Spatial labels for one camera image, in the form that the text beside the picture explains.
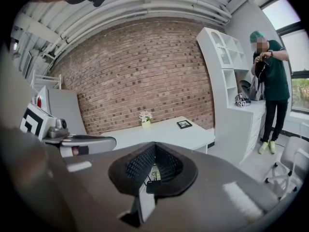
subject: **flower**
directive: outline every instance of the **flower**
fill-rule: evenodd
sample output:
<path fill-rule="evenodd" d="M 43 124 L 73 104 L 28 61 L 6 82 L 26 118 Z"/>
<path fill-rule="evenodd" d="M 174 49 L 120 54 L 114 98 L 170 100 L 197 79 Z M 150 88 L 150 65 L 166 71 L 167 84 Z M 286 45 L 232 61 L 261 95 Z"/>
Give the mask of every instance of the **flower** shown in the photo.
<path fill-rule="evenodd" d="M 148 111 L 142 111 L 140 112 L 140 115 L 139 115 L 139 119 L 141 122 L 147 122 L 149 121 L 150 119 L 152 119 L 152 114 Z"/>

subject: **white table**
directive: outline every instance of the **white table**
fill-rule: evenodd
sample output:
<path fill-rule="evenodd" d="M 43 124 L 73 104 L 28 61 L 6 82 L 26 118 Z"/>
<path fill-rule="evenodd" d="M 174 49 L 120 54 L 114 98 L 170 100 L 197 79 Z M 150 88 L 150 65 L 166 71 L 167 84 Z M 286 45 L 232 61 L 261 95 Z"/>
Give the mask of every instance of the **white table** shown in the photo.
<path fill-rule="evenodd" d="M 189 121 L 192 126 L 180 129 L 176 122 L 183 120 Z M 105 132 L 102 136 L 111 136 L 116 139 L 117 145 L 114 150 L 153 141 L 207 153 L 207 145 L 214 142 L 214 129 L 205 130 L 189 119 L 181 116 L 152 123 L 149 128 L 138 126 Z"/>

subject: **potted plant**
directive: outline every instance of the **potted plant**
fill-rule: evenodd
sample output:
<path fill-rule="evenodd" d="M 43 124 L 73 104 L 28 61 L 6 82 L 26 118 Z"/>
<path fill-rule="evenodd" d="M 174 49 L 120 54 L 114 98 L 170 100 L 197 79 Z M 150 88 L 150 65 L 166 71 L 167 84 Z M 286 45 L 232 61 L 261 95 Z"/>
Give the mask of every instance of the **potted plant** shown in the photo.
<path fill-rule="evenodd" d="M 148 128 L 148 127 L 150 127 L 150 124 L 151 124 L 150 120 L 152 119 L 152 117 L 153 117 L 153 116 L 152 116 L 151 113 L 148 112 L 148 111 L 142 111 L 142 112 L 140 112 L 139 119 L 140 119 L 140 121 L 141 121 L 141 126 L 142 126 L 143 128 Z"/>

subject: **red object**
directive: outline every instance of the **red object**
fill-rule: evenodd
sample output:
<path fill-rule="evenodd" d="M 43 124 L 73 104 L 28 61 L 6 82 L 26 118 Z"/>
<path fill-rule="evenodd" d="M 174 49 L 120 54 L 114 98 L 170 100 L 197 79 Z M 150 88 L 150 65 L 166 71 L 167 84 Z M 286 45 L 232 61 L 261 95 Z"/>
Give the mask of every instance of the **red object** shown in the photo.
<path fill-rule="evenodd" d="M 37 106 L 41 108 L 41 99 L 40 99 L 40 97 L 38 97 Z"/>

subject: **man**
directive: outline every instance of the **man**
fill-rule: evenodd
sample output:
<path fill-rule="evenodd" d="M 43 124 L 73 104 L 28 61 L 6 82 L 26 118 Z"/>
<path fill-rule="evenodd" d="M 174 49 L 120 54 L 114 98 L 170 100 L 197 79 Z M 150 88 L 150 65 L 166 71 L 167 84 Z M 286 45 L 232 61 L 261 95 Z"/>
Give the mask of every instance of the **man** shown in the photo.
<path fill-rule="evenodd" d="M 275 154 L 275 141 L 277 140 L 284 124 L 285 114 L 290 98 L 288 82 L 283 66 L 283 61 L 289 60 L 289 55 L 277 41 L 267 41 L 263 34 L 254 31 L 250 35 L 250 42 L 256 49 L 253 54 L 253 66 L 251 72 L 255 75 L 256 63 L 268 59 L 269 67 L 266 68 L 265 80 L 265 100 L 266 100 L 266 119 L 263 144 L 259 148 L 259 154 L 263 154 L 267 146 L 272 154 Z M 274 121 L 277 108 L 277 122 L 272 138 L 269 141 L 272 123 Z"/>

